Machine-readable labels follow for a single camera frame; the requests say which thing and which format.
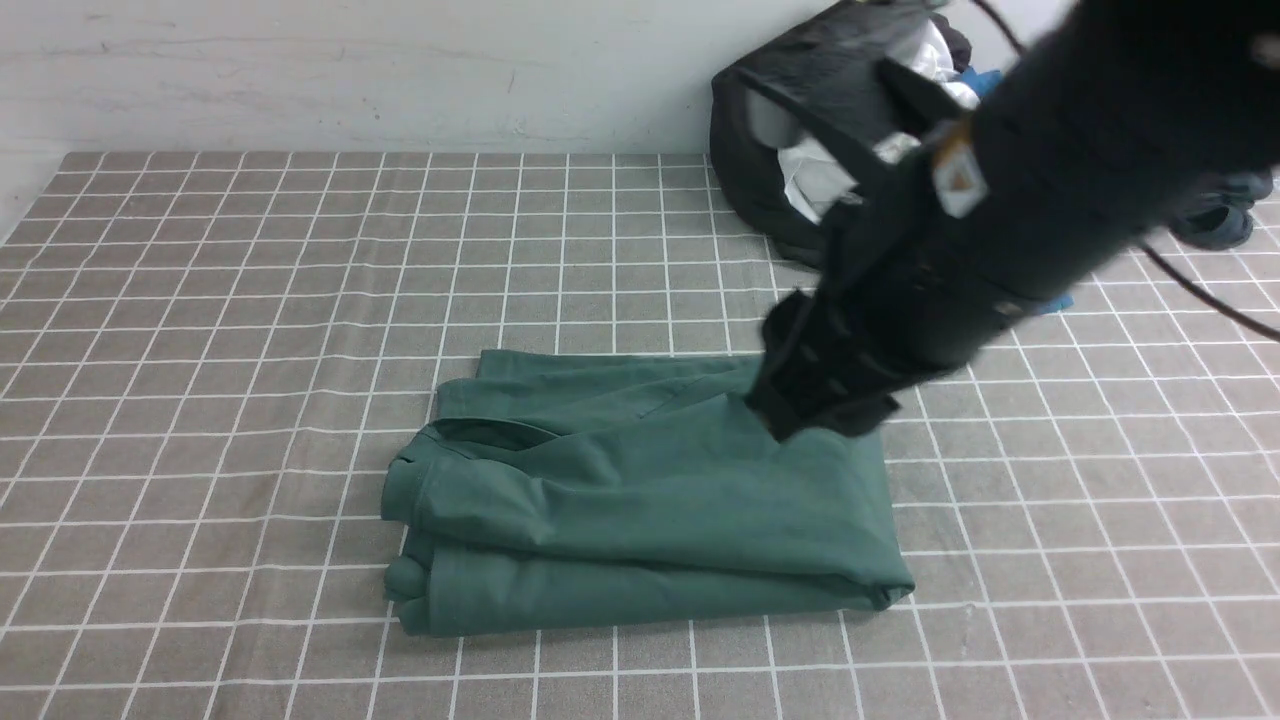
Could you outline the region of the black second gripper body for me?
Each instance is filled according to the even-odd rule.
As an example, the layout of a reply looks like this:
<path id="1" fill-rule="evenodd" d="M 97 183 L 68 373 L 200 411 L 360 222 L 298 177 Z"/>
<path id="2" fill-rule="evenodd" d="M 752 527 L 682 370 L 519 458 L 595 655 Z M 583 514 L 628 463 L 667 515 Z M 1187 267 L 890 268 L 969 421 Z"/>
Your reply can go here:
<path id="1" fill-rule="evenodd" d="M 948 215 L 932 158 L 913 152 L 860 201 L 824 214 L 820 279 L 765 320 L 760 395 L 867 401 L 947 375 L 1030 311 L 980 274 L 966 220 Z"/>

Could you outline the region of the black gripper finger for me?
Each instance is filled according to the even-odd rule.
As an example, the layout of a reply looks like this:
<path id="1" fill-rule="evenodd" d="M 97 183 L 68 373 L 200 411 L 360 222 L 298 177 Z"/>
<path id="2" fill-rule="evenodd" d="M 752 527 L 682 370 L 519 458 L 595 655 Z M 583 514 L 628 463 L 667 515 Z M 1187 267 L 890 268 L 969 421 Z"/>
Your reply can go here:
<path id="1" fill-rule="evenodd" d="M 778 442 L 810 429 L 831 430 L 847 438 L 868 436 L 901 407 L 890 395 L 812 400 L 783 396 L 777 388 L 759 383 L 746 395 L 745 402 Z"/>

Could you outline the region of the black second robot arm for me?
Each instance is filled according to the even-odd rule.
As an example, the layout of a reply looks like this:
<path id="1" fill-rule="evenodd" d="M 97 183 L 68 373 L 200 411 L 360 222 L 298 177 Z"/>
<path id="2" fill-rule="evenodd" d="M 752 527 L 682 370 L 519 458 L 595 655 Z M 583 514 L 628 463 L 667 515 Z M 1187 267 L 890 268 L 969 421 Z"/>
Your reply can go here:
<path id="1" fill-rule="evenodd" d="M 1275 1 L 1079 1 L 973 109 L 890 54 L 927 15 L 845 3 L 731 68 L 859 197 L 762 328 L 748 405 L 777 439 L 873 430 L 1213 176 L 1277 164 Z"/>

